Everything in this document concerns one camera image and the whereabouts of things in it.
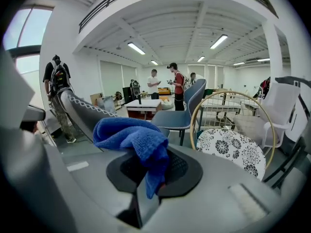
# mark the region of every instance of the man in white shirt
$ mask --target man in white shirt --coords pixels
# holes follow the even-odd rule
[[[161,81],[158,82],[157,77],[157,70],[153,69],[151,71],[151,76],[148,78],[147,85],[149,87],[149,94],[151,94],[151,99],[159,99],[159,91],[157,89],[157,86],[161,83]]]

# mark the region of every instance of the gray chair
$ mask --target gray chair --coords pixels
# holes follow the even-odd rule
[[[61,102],[70,120],[91,142],[93,142],[93,129],[99,120],[105,117],[118,117],[117,114],[102,110],[77,97],[71,90],[66,90],[61,94]],[[170,133],[169,130],[160,130],[166,137]]]
[[[185,91],[185,111],[158,111],[151,121],[159,128],[180,131],[181,146],[183,145],[185,130],[190,128],[192,113],[203,98],[205,85],[206,80],[200,79]]]

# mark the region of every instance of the window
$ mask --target window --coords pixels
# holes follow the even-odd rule
[[[51,10],[33,9],[22,32],[19,46],[41,45]]]
[[[14,16],[3,37],[5,50],[17,47],[21,30],[30,11],[31,9],[19,10]]]
[[[16,68],[20,74],[39,70],[40,55],[19,57],[16,59]]]
[[[4,34],[4,48],[9,50],[17,47],[41,45],[51,13],[51,9],[39,7],[19,10]]]
[[[39,108],[44,108],[40,90],[39,79],[39,57],[40,55],[31,55],[26,57],[19,57],[16,59],[16,68],[26,81],[26,83],[35,92],[30,104]]]

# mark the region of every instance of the backpack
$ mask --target backpack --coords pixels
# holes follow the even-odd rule
[[[70,89],[69,75],[64,68],[64,62],[59,65],[55,61],[51,62],[54,69],[51,75],[50,90],[58,94],[64,90]]]
[[[176,74],[177,73],[180,73],[183,76],[183,83],[181,85],[181,88],[183,89],[183,91],[187,90],[190,87],[189,79],[187,78],[187,76],[182,74],[180,71],[176,72]]]

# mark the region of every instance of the round cushion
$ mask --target round cushion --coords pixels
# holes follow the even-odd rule
[[[162,110],[168,110],[168,109],[173,108],[173,102],[172,101],[162,101],[161,105],[162,105]]]
[[[232,161],[262,180],[266,158],[255,141],[227,129],[209,129],[201,133],[196,149]]]

